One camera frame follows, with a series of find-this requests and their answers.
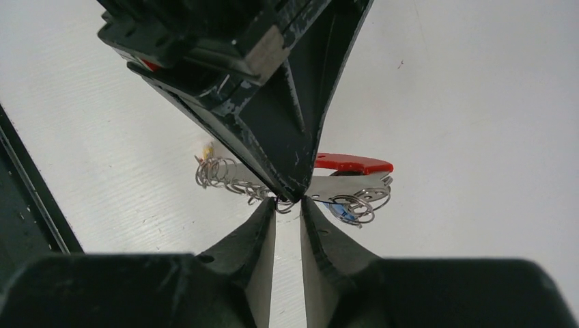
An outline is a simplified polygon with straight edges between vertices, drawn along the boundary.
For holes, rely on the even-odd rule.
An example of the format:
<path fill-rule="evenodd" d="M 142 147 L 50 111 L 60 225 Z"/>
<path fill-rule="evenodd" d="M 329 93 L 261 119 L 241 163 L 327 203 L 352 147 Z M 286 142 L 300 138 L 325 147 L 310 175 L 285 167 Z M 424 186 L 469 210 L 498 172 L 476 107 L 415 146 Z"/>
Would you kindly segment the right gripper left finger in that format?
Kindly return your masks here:
<path fill-rule="evenodd" d="M 266 198 L 219 242 L 195 256 L 217 278 L 200 311 L 202 327 L 268 327 L 276 204 Z"/>

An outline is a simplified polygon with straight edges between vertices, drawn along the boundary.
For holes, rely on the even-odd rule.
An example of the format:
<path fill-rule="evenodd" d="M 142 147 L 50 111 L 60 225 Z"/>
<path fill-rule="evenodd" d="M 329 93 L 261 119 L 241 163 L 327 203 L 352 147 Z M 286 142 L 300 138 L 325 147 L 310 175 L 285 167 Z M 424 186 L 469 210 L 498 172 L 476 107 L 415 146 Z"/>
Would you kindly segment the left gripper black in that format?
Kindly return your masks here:
<path fill-rule="evenodd" d="M 371 1 L 100 1 L 98 37 L 282 200 L 311 184 Z M 184 62 L 196 66 L 174 69 Z"/>

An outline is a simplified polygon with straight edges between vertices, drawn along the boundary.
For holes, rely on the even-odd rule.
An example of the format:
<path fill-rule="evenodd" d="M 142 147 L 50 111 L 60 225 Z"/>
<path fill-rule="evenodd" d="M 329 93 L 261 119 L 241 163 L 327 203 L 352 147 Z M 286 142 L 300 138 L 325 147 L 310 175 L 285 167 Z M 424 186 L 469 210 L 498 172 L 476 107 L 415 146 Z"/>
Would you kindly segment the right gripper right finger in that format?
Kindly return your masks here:
<path fill-rule="evenodd" d="M 300 203 L 308 327 L 384 327 L 380 258 L 333 225 L 315 202 Z"/>

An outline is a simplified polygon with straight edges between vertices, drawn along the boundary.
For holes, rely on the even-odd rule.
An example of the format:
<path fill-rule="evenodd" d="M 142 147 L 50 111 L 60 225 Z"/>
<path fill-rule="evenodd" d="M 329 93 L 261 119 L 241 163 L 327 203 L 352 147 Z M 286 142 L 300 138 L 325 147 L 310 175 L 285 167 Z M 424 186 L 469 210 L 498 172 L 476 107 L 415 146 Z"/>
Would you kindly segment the blue key tag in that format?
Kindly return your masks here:
<path fill-rule="evenodd" d="M 324 203 L 324 205 L 334 217 L 343 223 L 361 227 L 362 223 L 358 220 L 357 216 L 348 212 L 343 204 Z"/>

